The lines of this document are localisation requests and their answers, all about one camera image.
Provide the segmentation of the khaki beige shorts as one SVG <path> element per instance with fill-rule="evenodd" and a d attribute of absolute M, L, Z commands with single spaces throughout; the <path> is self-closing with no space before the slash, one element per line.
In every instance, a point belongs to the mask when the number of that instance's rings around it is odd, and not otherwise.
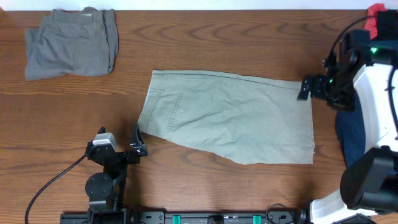
<path fill-rule="evenodd" d="M 239 164 L 311 164 L 312 104 L 300 82 L 206 70 L 155 70 L 141 131 Z"/>

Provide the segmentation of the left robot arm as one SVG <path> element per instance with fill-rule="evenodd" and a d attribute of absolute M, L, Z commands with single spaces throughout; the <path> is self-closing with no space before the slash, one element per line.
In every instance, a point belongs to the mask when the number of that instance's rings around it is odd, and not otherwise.
<path fill-rule="evenodd" d="M 138 223 L 137 215 L 124 206 L 124 189 L 127 167 L 140 163 L 147 155 L 147 147 L 139 125 L 134 124 L 128 151 L 118 152 L 117 141 L 112 133 L 102 127 L 87 144 L 88 160 L 103 166 L 103 171 L 93 174 L 85 185 L 89 197 L 89 223 Z"/>

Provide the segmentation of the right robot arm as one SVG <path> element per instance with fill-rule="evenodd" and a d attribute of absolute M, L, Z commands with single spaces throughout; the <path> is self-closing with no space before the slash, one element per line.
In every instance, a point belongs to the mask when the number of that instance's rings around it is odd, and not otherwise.
<path fill-rule="evenodd" d="M 343 111 L 358 102 L 365 150 L 344 171 L 339 189 L 296 213 L 294 223 L 372 223 L 373 215 L 397 212 L 397 45 L 357 29 L 343 31 L 334 45 L 340 53 L 330 51 L 326 75 L 303 79 L 297 98 Z"/>

